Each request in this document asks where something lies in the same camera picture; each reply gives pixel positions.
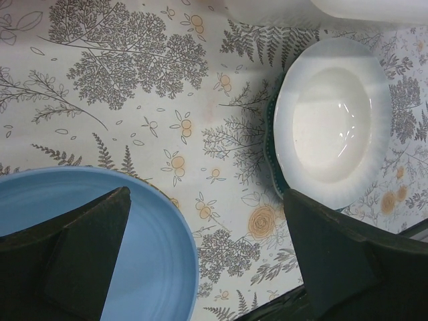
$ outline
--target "table surface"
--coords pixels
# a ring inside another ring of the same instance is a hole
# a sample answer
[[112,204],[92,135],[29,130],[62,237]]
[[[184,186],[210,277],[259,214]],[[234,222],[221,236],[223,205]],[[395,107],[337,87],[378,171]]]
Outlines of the table surface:
[[302,283],[263,159],[263,110],[310,44],[379,57],[391,143],[345,213],[398,233],[428,217],[428,29],[303,31],[228,21],[216,1],[0,1],[0,175],[92,165],[173,198],[197,243],[193,320],[233,320]]

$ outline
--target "orange flower print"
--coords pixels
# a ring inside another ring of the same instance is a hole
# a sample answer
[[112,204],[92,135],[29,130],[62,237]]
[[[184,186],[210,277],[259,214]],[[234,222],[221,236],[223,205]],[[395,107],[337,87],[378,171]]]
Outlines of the orange flower print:
[[406,199],[407,196],[407,186],[401,185],[399,190],[397,191],[397,201],[402,202]]
[[208,222],[210,222],[210,220],[213,220],[214,222],[222,226],[222,228],[224,228],[226,231],[230,232],[230,230],[228,230],[223,224],[221,224],[217,220],[218,218],[220,218],[220,215],[214,211],[215,210],[214,204],[216,204],[217,202],[216,199],[206,202],[204,200],[203,194],[199,192],[199,198],[195,200],[197,202],[195,204],[195,208],[196,210],[198,210],[198,214],[200,218],[207,219]]
[[386,192],[381,201],[381,211],[385,215],[390,215],[395,208],[395,194],[394,192],[388,191]]
[[404,167],[403,167],[403,166],[400,166],[400,167],[397,169],[397,179],[402,179],[402,178],[403,178],[403,176],[404,176]]
[[169,126],[171,129],[179,129],[181,131],[181,141],[187,144],[187,139],[192,135],[192,122],[189,120],[190,112],[187,112],[184,117],[181,116],[178,110],[175,110],[175,116],[179,124]]
[[190,28],[187,30],[188,32],[196,32],[197,37],[199,38],[199,40],[206,42],[205,38],[202,36],[202,33],[204,32],[204,27],[203,27],[203,20],[200,16],[198,15],[187,15],[185,13],[185,18],[186,21],[182,21],[180,22],[181,25],[188,25],[190,26]]
[[178,201],[177,199],[172,198],[172,199],[169,199],[169,200],[171,201],[171,203],[172,203],[172,204],[174,204],[174,206],[175,206],[177,209],[180,209],[180,203],[179,203],[179,201]]
[[276,298],[277,296],[279,296],[279,294],[277,293],[278,292],[278,290],[276,290],[276,291],[271,291],[271,290],[268,290],[267,291],[268,293],[270,293],[270,296],[269,296],[269,301],[272,301],[274,298]]
[[416,47],[417,52],[421,53],[423,48],[425,47],[425,42],[420,39],[417,39],[413,45]]
[[219,74],[217,72],[218,82],[214,85],[214,90],[218,89],[219,92],[223,91],[227,97],[229,97],[229,92],[232,90],[232,85],[230,83],[230,77],[227,75],[223,75],[223,73]]
[[158,134],[156,133],[156,128],[158,128],[158,123],[155,122],[154,120],[149,122],[146,116],[144,116],[144,120],[146,121],[146,124],[141,125],[141,127],[148,127],[152,135],[158,138]]
[[229,297],[229,291],[221,291],[220,290],[220,294],[216,295],[214,297],[214,301],[217,301],[217,300],[228,300],[229,299],[228,297]]
[[168,16],[168,19],[172,20],[173,17],[175,16],[175,11],[172,9],[169,9],[169,7],[167,6],[167,10],[166,11],[161,11],[160,13],[163,13],[165,15]]
[[173,185],[175,187],[175,185],[177,185],[177,181],[181,182],[181,178],[185,176],[185,173],[186,173],[184,170],[185,159],[182,156],[178,155],[179,153],[178,151],[172,155],[166,149],[164,149],[163,151],[165,153],[165,156],[168,158],[168,161],[167,161],[168,167],[163,167],[161,168],[161,170],[164,172],[174,172]]
[[208,176],[207,179],[211,179],[211,184],[215,181],[225,181],[226,179],[222,179],[220,176],[220,170],[219,169],[213,169],[211,172],[211,176]]

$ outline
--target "dish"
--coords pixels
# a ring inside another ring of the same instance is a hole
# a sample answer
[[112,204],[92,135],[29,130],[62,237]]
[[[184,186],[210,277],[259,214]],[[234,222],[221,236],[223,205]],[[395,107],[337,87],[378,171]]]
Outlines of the dish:
[[179,210],[148,183],[92,167],[3,176],[0,235],[38,224],[121,186],[131,190],[132,205],[101,320],[190,320],[199,274],[195,242]]
[[287,184],[332,208],[351,204],[388,148],[391,97],[378,60],[345,38],[320,41],[288,70],[274,116]]

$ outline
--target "white container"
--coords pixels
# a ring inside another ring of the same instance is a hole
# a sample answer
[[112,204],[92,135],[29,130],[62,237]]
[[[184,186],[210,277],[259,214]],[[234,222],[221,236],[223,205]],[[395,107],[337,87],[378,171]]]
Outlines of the white container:
[[232,19],[306,29],[428,25],[428,0],[224,0]]

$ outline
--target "white bowl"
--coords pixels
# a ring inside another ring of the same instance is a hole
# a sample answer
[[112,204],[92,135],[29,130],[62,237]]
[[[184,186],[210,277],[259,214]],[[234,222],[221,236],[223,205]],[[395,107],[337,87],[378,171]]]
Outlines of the white bowl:
[[287,184],[339,209],[378,173],[390,138],[387,78],[362,44],[320,41],[288,70],[276,103],[275,150]]

